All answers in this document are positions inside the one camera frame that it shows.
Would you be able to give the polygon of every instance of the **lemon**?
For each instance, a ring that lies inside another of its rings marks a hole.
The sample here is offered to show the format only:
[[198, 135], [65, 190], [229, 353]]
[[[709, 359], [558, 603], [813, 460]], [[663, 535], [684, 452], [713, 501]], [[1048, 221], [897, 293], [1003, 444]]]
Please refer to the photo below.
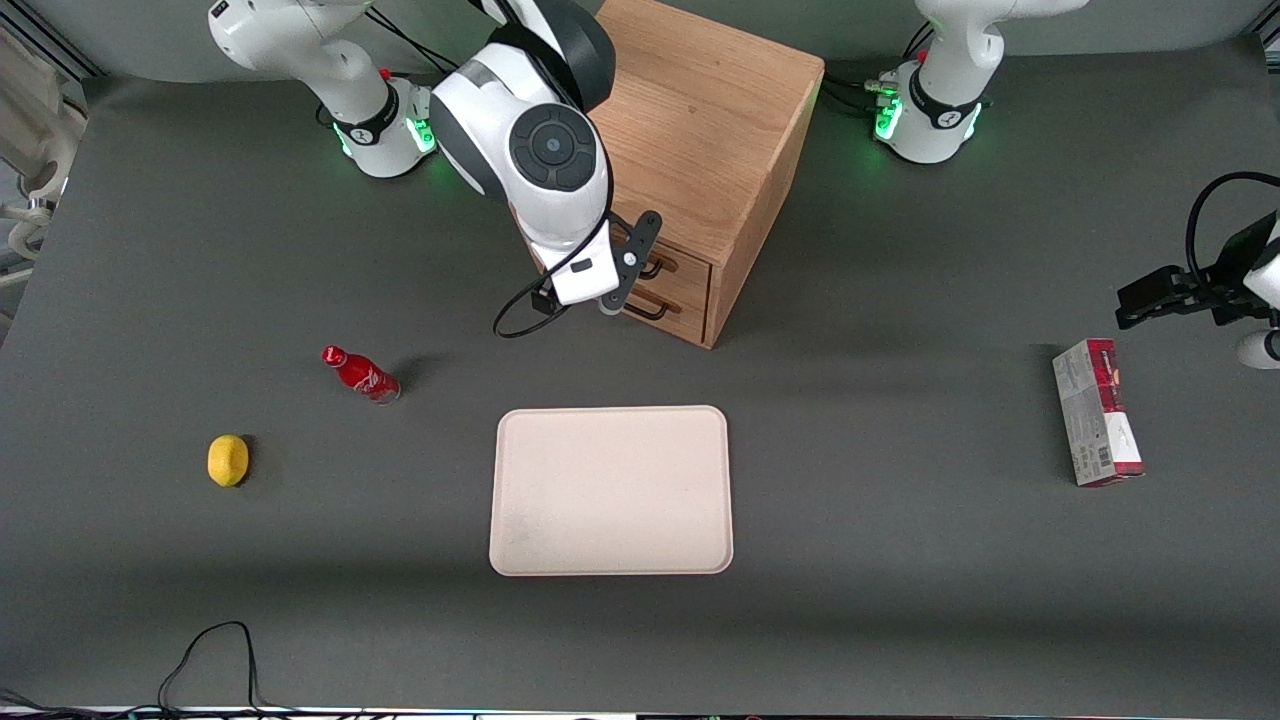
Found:
[[248, 473], [248, 446], [239, 436], [223, 436], [209, 446], [209, 477], [229, 488]]

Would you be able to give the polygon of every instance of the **beige tray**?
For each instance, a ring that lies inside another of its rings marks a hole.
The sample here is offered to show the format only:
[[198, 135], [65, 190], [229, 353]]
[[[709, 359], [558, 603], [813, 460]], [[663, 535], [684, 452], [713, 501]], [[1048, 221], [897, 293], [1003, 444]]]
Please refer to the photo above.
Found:
[[513, 410], [498, 423], [498, 573], [705, 575], [732, 559], [728, 427], [716, 407]]

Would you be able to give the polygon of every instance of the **wooden box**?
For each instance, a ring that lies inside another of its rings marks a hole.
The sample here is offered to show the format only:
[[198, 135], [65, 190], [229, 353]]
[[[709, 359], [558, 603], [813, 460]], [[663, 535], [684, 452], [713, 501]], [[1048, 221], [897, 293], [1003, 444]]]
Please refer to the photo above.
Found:
[[607, 0], [613, 95], [590, 113], [628, 222], [662, 233], [627, 311], [710, 348], [795, 177], [822, 59], [654, 0]]

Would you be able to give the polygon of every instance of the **cardboard box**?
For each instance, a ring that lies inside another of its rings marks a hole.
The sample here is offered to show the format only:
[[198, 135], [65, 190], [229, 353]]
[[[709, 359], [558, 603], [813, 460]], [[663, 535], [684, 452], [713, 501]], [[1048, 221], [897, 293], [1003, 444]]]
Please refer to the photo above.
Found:
[[1071, 443], [1075, 484], [1102, 487], [1144, 473], [1120, 400], [1114, 340], [1091, 338], [1053, 359], [1057, 396]]

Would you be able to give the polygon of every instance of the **coca-cola bottle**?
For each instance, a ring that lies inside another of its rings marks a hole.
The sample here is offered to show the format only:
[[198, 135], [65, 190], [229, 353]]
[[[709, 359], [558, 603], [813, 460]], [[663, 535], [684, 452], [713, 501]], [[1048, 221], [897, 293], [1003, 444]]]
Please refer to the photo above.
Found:
[[378, 405], [390, 405], [399, 397], [399, 383], [364, 355], [352, 355], [337, 345], [320, 354], [325, 365], [338, 370], [342, 383], [372, 400]]

